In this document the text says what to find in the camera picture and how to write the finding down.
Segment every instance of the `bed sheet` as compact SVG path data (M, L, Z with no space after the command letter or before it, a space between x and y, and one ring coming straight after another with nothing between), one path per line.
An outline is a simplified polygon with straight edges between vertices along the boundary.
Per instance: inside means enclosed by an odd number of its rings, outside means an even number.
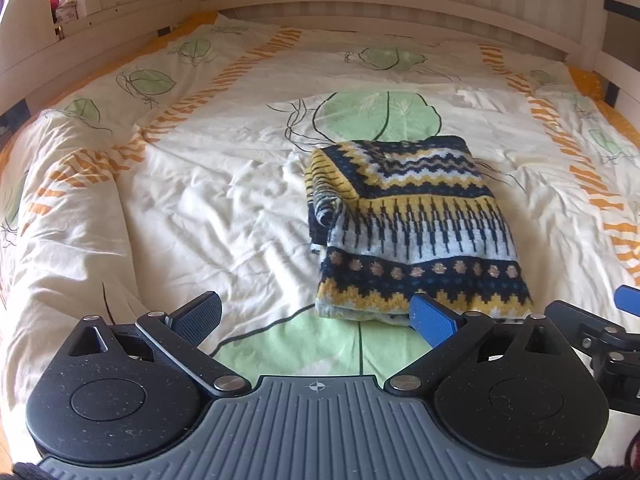
M561 299L640 332L612 304L617 286L640 283L637 134L611 126L584 90L593 80L572 72L490 44L198 16L70 92L0 155L1 409L13 459L38 459L25 403L86 314L128 323L215 290L223 319L201 349L254 382L364 373L382 383L427 351L410 329L310 308L308 152L371 139L380 121L380 140L465 139L537 310ZM619 463L638 426L612 413L596 459Z

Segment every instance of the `gray ribbed panel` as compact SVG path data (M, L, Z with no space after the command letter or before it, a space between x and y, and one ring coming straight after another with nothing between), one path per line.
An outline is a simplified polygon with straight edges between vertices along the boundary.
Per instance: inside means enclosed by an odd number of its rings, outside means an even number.
M423 403L382 392L372 377L266 377L216 400L183 442L146 462L87 468L47 458L60 480L582 480L588 459L530 469L491 462L442 434Z

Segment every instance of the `folded blanket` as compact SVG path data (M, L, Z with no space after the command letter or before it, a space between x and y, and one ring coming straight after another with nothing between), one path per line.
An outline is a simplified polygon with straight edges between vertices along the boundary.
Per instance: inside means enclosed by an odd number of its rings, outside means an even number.
M408 324L416 292L458 312L530 312L509 227L459 137L314 150L306 193L320 316Z

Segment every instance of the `bed frame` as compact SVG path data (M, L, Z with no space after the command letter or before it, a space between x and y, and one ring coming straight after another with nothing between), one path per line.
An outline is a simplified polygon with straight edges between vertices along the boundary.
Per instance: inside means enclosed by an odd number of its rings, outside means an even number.
M217 10L297 27L509 45L595 70L620 89L632 122L640 121L640 72L602 51L605 1L81 0L85 16L63 26L65 39L58 40L48 0L9 0L0 23L0 114L17 104L36 113L189 14ZM640 0L614 1L640 7Z

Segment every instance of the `metal pin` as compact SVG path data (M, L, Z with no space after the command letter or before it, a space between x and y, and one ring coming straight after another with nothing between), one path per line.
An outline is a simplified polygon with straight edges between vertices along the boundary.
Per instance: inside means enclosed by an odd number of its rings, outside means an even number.
M242 377L237 375L223 375L213 381L213 385L221 392L234 392L243 388L245 381Z
M415 375L396 375L389 381L391 387L400 392L410 392L420 388L422 381Z

